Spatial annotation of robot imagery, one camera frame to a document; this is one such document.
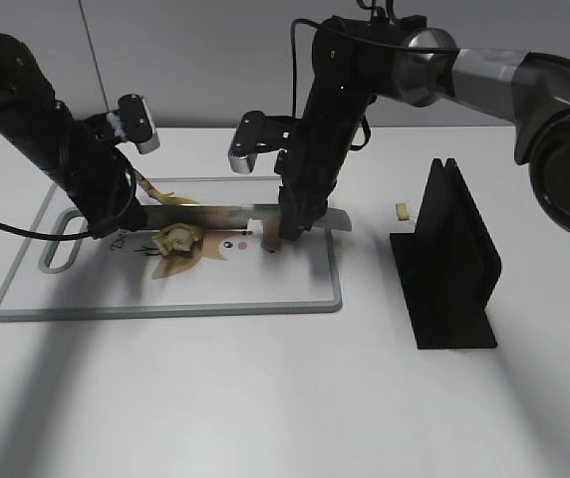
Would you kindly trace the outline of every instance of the black cable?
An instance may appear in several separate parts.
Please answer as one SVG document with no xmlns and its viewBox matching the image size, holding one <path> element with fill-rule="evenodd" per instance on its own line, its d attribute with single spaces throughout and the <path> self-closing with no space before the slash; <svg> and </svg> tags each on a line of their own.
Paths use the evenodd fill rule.
<svg viewBox="0 0 570 478">
<path fill-rule="evenodd" d="M 119 151 L 118 149 L 115 149 L 115 151 L 117 152 L 117 155 L 120 157 L 120 159 L 124 160 L 126 162 L 126 173 L 128 174 L 128 176 L 130 177 L 130 195 L 128 198 L 128 201 L 126 202 L 126 205 L 123 207 L 123 209 L 120 211 L 119 214 L 117 214 L 116 216 L 110 218 L 108 221 L 106 221 L 105 226 L 106 227 L 110 227 L 113 224 L 119 222 L 119 220 L 124 217 L 124 215 L 128 212 L 128 209 L 130 208 L 130 206 L 133 204 L 133 201 L 135 200 L 135 197 L 137 195 L 137 178 L 135 177 L 135 169 L 133 168 L 133 166 L 130 164 L 130 162 L 126 159 L 126 157 L 124 156 L 124 154 Z M 101 234 L 101 232 L 103 230 L 106 230 L 104 228 L 100 228 L 99 231 L 84 231 L 84 232 L 80 232 L 78 234 L 66 234 L 66 235 L 62 235 L 62 234 L 43 234 L 41 232 L 35 232 L 35 231 L 29 231 L 27 229 L 20 229 L 18 227 L 14 227 L 11 226 L 9 224 L 4 224 L 3 222 L 0 222 L 0 230 L 4 231 L 4 232 L 9 232 L 11 234 L 15 234 L 17 236 L 22 236 L 22 237 L 27 237 L 29 239 L 37 239 L 37 240 L 41 240 L 41 241 L 58 241 L 58 242 L 63 242 L 63 241 L 77 241 L 79 239 L 86 239 L 87 237 L 92 237 L 93 234 Z"/>
<path fill-rule="evenodd" d="M 290 44 L 292 46 L 292 119 L 296 118 L 296 96 L 298 91 L 298 62 L 296 60 L 296 27 L 298 25 L 306 25 L 312 27 L 320 32 L 328 33 L 330 35 L 336 35 L 339 37 L 344 37 L 353 42 L 360 43 L 362 45 L 370 45 L 374 47 L 389 48 L 391 50 L 396 50 L 398 52 L 410 52 L 410 53 L 428 53 L 428 54 L 443 54 L 443 55 L 457 55 L 459 53 L 458 48 L 413 48 L 413 47 L 402 47 L 400 45 L 389 45 L 386 43 L 374 42 L 372 40 L 366 40 L 364 38 L 358 38 L 350 35 L 349 33 L 339 32 L 338 30 L 333 30 L 327 28 L 320 23 L 313 22 L 306 18 L 297 18 L 294 20 L 289 29 Z"/>
<path fill-rule="evenodd" d="M 396 16 L 396 12 L 394 12 L 394 0 L 387 0 L 387 15 L 389 16 L 389 19 L 395 23 L 395 24 L 399 24 L 401 19 L 398 18 Z"/>
<path fill-rule="evenodd" d="M 557 55 L 551 55 L 548 53 L 530 53 L 528 55 L 529 59 L 533 59 L 533 60 L 539 60 L 542 62 L 546 62 L 546 63 L 552 63 L 555 65 L 560 65 L 562 67 L 566 67 L 570 69 L 570 59 L 568 58 L 564 58 L 564 57 L 559 57 Z"/>
<path fill-rule="evenodd" d="M 378 2 L 376 0 L 372 0 L 371 5 L 366 5 L 364 0 L 356 0 L 356 3 L 363 10 L 367 10 L 368 12 L 371 12 L 371 15 L 370 15 L 370 21 L 371 22 L 374 21 L 374 18 L 376 18 L 376 16 L 378 16 L 378 18 L 380 18 L 382 20 L 387 20 L 387 15 L 385 13 L 385 9 L 383 7 L 377 6 L 376 4 Z"/>
</svg>

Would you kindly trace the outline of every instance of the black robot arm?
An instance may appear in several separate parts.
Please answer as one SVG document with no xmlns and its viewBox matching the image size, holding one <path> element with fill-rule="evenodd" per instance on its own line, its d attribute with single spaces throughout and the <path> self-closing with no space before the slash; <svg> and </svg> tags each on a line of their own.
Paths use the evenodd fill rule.
<svg viewBox="0 0 570 478">
<path fill-rule="evenodd" d="M 74 119 L 26 45 L 0 34 L 0 133 L 67 192 L 93 237 L 146 224 L 132 167 L 115 146 L 131 140 L 149 152 L 158 138 L 142 97 L 119 103 L 117 111 Z"/>
<path fill-rule="evenodd" d="M 448 32 L 429 28 L 426 17 L 399 19 L 390 11 L 393 2 L 387 3 L 387 10 L 368 7 L 373 9 L 369 21 L 295 20 L 293 27 L 305 24 L 317 30 L 312 46 L 315 78 L 302 116 L 285 122 L 251 112 L 239 124 L 229 150 L 234 170 L 251 172 L 257 152 L 280 149 L 275 171 L 283 182 L 281 237 L 296 240 L 322 216 L 358 126 L 376 97 L 418 108 L 447 99 L 513 122 L 516 163 L 529 164 L 538 201 L 570 231 L 570 60 L 461 50 Z M 287 137 L 263 140 L 265 125 L 275 119 L 284 124 Z"/>
</svg>

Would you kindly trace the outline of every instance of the knife blade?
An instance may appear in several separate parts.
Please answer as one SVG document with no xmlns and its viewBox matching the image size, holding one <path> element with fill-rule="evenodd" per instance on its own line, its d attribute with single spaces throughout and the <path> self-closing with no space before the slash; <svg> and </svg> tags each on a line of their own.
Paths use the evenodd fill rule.
<svg viewBox="0 0 570 478">
<path fill-rule="evenodd" d="M 278 204 L 247 204 L 241 206 L 217 206 L 206 204 L 144 206 L 147 214 L 146 231 L 157 231 L 170 224 L 194 224 L 204 229 L 246 229 L 250 219 L 280 219 Z M 314 222 L 314 227 L 351 231 L 352 221 L 346 211 L 329 208 Z"/>
</svg>

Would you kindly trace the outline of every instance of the white table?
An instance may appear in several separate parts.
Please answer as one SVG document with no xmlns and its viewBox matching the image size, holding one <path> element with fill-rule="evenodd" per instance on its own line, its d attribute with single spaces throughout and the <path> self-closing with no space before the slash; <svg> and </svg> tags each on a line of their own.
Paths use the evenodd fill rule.
<svg viewBox="0 0 570 478">
<path fill-rule="evenodd" d="M 160 135 L 128 148 L 144 174 L 231 174 L 229 129 Z M 570 235 L 512 145 L 508 127 L 374 130 L 333 196 L 355 226 L 339 313 L 0 324 L 0 477 L 570 477 Z M 436 156 L 502 257 L 496 351 L 415 346 L 388 234 Z M 0 137 L 0 220 L 29 226 L 48 186 Z M 20 243 L 0 232 L 0 284 Z"/>
</svg>

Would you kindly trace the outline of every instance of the white cutting board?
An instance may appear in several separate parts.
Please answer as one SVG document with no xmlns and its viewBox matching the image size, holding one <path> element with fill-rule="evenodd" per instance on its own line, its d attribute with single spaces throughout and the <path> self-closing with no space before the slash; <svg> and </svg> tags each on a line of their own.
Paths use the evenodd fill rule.
<svg viewBox="0 0 570 478">
<path fill-rule="evenodd" d="M 273 203 L 279 185 L 277 179 L 260 177 L 152 183 L 161 192 L 173 191 L 203 204 L 230 205 Z M 155 204 L 142 191 L 138 196 L 143 204 Z M 77 214 L 66 194 L 53 186 L 33 229 L 61 233 L 63 218 Z M 261 247 L 262 228 L 261 222 L 250 221 L 245 232 L 208 231 L 191 260 L 174 259 L 171 264 L 146 254 L 145 248 L 153 247 L 152 232 L 119 232 L 101 240 L 78 241 L 74 259 L 59 269 L 47 267 L 55 243 L 26 240 L 0 290 L 0 321 L 340 309 L 330 231 L 313 229 L 296 243 L 284 243 L 281 250 L 270 252 Z"/>
</svg>

